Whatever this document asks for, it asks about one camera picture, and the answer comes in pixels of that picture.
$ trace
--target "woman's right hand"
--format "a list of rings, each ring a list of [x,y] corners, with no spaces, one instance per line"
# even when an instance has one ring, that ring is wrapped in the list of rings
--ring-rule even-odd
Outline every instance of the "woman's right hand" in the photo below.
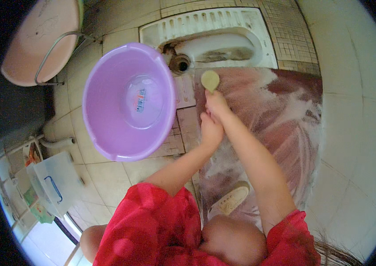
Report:
[[[219,119],[222,121],[222,117],[227,115],[228,113],[232,113],[231,109],[229,108],[228,104],[226,103],[225,98],[219,91],[214,91],[210,93],[208,90],[205,90],[204,93],[206,94],[206,109],[212,117]]]

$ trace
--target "hand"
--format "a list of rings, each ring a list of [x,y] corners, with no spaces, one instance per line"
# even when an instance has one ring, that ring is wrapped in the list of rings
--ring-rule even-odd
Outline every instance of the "hand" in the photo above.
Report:
[[[211,114],[211,117],[216,118],[218,121],[221,121],[222,116],[232,112],[229,109],[228,104],[226,103],[225,98],[218,91],[214,91],[213,94],[208,90],[205,90],[206,94],[206,109],[207,112]]]
[[[223,139],[223,126],[217,119],[207,113],[201,113],[200,118],[201,144],[214,152]]]

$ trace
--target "red patterned dress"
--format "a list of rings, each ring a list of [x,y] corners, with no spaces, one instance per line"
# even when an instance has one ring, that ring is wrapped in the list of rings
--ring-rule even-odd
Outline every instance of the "red patterned dress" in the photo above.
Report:
[[[262,265],[320,264],[305,216],[295,210],[271,229]],[[93,265],[226,265],[198,250],[200,241],[200,215],[187,189],[172,197],[153,184],[139,183],[108,223]]]

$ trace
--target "bare leg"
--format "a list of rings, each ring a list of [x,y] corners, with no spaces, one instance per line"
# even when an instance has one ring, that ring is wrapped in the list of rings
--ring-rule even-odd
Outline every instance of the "bare leg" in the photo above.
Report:
[[[248,222],[214,216],[203,228],[200,250],[228,265],[259,265],[266,255],[265,235]]]
[[[80,248],[85,258],[93,263],[100,247],[101,239],[106,231],[107,225],[91,226],[83,231],[80,237]]]

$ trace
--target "printed logo on basin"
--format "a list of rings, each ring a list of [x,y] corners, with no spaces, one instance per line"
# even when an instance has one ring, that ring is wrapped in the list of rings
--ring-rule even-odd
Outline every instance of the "printed logo on basin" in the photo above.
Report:
[[[145,105],[145,95],[147,91],[143,88],[139,90],[134,97],[134,107],[137,113],[142,114]]]

